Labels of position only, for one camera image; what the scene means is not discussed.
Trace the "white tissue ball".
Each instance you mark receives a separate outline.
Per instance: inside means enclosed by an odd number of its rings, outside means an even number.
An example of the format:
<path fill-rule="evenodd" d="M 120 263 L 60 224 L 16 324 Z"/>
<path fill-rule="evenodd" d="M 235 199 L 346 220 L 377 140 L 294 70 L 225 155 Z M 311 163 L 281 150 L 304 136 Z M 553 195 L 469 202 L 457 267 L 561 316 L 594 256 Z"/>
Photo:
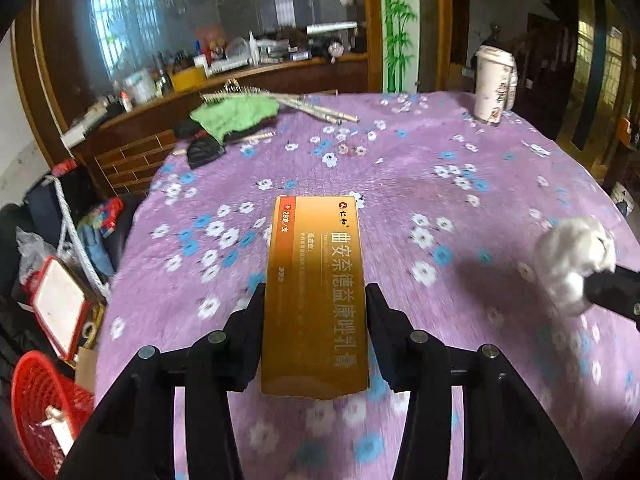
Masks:
<path fill-rule="evenodd" d="M 533 267 L 541 288 L 562 315 L 579 316 L 592 302 L 585 280 L 616 266 L 615 240 L 595 218 L 561 220 L 538 238 Z"/>

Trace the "orange medicine box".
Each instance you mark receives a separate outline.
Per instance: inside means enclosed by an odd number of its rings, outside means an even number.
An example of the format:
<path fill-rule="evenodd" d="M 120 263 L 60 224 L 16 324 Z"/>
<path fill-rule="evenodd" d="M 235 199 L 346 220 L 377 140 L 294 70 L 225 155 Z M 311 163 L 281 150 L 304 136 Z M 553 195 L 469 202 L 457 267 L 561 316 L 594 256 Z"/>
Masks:
<path fill-rule="evenodd" d="M 368 385 L 356 200 L 280 196 L 269 243 L 262 393 L 332 400 Z"/>

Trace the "red plastic mesh basket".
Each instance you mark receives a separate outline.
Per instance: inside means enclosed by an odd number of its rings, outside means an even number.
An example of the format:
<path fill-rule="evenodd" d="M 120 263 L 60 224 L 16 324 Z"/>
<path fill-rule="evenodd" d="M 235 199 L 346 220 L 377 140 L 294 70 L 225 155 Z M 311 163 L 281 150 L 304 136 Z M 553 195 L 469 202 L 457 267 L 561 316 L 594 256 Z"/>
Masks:
<path fill-rule="evenodd" d="M 94 395 L 61 374 L 42 352 L 18 360 L 11 386 L 14 427 L 28 462 L 43 479 L 55 479 L 68 451 L 58 442 L 49 414 L 63 416 L 70 443 L 93 412 Z"/>

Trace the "red framed white box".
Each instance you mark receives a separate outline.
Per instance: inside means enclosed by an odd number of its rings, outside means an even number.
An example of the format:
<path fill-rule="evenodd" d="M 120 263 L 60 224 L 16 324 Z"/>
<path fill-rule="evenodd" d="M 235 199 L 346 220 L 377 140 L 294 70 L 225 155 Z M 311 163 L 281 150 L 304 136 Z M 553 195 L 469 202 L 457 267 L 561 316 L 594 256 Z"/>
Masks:
<path fill-rule="evenodd" d="M 89 299 L 87 287 L 63 261 L 55 257 L 44 260 L 32 308 L 54 351 L 66 362 L 73 361 L 79 347 Z"/>

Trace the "clear plastic bag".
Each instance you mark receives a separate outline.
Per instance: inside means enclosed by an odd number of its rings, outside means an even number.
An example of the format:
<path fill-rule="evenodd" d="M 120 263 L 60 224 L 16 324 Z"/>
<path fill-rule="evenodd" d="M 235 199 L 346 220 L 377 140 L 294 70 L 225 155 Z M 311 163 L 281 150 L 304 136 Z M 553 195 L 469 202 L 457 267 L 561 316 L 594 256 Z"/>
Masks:
<path fill-rule="evenodd" d="M 18 278 L 26 285 L 32 274 L 39 272 L 47 258 L 54 257 L 56 249 L 39 234 L 27 232 L 19 226 L 15 230 L 17 250 L 20 253 Z"/>

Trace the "colorful toy bag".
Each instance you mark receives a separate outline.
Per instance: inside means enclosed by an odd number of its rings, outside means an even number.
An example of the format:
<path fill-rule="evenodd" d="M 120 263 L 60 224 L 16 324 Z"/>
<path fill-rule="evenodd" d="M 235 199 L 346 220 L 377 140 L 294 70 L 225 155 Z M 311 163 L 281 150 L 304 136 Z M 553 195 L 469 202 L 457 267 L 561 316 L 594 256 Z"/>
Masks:
<path fill-rule="evenodd" d="M 110 198 L 101 205 L 93 207 L 77 226 L 77 234 L 94 268 L 110 278 L 114 273 L 111 257 L 108 255 L 104 240 L 116 230 L 117 220 L 124 211 L 124 202 L 119 197 Z"/>

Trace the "dark blue shopping bag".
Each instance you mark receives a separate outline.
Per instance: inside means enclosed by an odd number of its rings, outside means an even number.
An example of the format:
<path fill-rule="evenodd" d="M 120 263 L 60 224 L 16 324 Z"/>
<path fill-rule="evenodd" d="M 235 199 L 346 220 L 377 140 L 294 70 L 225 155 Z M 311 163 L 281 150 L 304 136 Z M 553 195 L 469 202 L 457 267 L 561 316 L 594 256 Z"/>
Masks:
<path fill-rule="evenodd" d="M 62 174 L 58 180 L 70 208 L 73 222 L 77 224 L 93 206 L 100 202 L 100 196 L 85 166 L 78 166 Z M 63 214 L 52 174 L 42 177 L 26 193 L 24 202 L 32 216 L 36 232 L 47 243 L 58 244 Z"/>

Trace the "white floral paper cup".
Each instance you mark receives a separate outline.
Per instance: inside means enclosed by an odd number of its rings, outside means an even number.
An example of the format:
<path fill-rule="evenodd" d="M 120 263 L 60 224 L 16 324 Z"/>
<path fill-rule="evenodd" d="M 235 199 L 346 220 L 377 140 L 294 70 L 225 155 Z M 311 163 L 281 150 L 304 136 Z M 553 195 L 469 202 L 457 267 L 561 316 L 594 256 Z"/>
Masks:
<path fill-rule="evenodd" d="M 518 70 L 510 52 L 481 46 L 476 52 L 475 105 L 473 115 L 497 125 L 510 112 L 518 88 Z"/>

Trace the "black pouch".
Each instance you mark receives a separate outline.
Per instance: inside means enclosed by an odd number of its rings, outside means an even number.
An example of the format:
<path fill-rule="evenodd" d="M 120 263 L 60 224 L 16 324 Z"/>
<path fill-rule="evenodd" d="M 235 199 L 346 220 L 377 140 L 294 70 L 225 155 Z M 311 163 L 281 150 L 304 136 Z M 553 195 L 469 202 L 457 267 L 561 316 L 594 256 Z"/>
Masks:
<path fill-rule="evenodd" d="M 191 170 L 201 168 L 226 154 L 224 147 L 212 136 L 195 138 L 186 149 L 186 162 Z"/>

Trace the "white flat box on counter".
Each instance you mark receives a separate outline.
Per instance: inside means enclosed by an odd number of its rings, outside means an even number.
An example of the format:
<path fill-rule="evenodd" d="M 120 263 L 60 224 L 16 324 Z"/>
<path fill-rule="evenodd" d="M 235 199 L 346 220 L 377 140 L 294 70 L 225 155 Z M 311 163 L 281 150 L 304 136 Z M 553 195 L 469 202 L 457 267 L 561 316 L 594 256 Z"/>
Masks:
<path fill-rule="evenodd" d="M 91 107 L 84 116 L 62 134 L 61 140 L 66 150 L 70 151 L 76 145 L 84 142 L 90 133 L 105 122 L 107 115 L 108 110 L 105 106 Z"/>

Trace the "green cloth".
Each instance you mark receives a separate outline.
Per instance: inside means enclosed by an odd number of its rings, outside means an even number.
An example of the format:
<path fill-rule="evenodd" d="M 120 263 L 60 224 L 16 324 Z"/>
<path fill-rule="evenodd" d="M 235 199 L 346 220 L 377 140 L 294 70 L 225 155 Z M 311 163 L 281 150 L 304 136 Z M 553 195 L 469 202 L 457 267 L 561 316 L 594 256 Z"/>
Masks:
<path fill-rule="evenodd" d="M 219 143 L 230 133 L 244 133 L 278 116 L 280 104 L 264 96 L 238 96 L 203 103 L 190 118 Z"/>

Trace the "white plastic jar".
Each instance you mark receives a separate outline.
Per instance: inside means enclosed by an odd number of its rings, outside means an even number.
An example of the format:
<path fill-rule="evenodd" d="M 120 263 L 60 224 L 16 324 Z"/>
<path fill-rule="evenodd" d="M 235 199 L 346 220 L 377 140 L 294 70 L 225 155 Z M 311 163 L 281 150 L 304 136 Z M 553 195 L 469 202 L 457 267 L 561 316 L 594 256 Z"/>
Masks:
<path fill-rule="evenodd" d="M 124 79 L 131 101 L 139 106 L 155 99 L 156 87 L 148 70 L 138 70 Z"/>

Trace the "yellow tin container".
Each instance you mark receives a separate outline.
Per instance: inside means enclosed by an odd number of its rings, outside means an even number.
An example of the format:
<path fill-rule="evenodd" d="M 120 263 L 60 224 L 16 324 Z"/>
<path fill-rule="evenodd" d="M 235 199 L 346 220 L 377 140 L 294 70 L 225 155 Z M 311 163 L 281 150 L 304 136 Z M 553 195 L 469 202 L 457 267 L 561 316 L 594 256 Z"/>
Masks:
<path fill-rule="evenodd" d="M 179 70 L 170 75 L 175 92 L 185 92 L 197 87 L 207 80 L 206 71 L 202 66 L 193 66 Z"/>

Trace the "wooden glass cabinet partition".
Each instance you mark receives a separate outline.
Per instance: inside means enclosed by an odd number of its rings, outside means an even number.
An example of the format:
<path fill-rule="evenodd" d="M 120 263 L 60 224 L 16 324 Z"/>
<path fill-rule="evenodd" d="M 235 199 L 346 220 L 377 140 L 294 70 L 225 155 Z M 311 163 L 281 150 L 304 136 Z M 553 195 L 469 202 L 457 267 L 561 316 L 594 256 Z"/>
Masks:
<path fill-rule="evenodd" d="M 106 195 L 140 193 L 179 122 L 220 89 L 376 93 L 445 87 L 452 0 L 2 0 L 18 95 L 49 165 L 75 155 Z M 217 72 L 250 38 L 284 39 L 291 54 Z M 175 92 L 170 75 L 207 80 Z M 155 99 L 135 106 L 124 79 L 148 70 Z M 91 107 L 105 122 L 67 151 L 62 134 Z"/>

